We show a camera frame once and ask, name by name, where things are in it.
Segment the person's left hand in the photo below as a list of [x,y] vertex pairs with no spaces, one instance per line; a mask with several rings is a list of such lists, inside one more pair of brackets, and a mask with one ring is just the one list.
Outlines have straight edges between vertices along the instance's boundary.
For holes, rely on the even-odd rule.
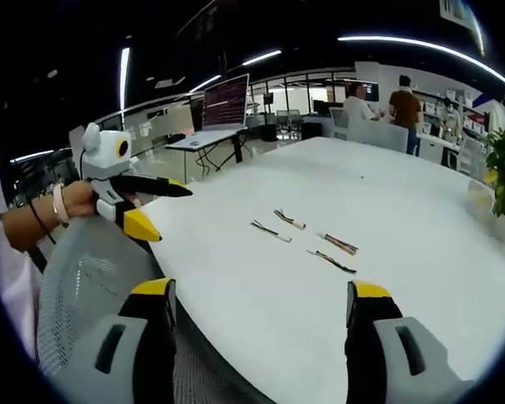
[[87,217],[95,214],[92,185],[84,180],[75,181],[62,189],[62,198],[70,218]]

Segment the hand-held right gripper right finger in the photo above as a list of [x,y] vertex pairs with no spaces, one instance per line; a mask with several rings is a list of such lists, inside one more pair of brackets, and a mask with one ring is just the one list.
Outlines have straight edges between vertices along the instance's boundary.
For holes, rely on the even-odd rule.
[[475,384],[449,366],[447,348],[391,294],[348,283],[348,403],[456,403]]

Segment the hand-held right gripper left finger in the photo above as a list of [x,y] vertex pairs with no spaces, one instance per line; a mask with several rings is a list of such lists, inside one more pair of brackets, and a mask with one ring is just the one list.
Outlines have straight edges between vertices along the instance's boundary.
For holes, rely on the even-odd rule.
[[145,281],[74,345],[52,381],[69,403],[173,403],[176,283]]

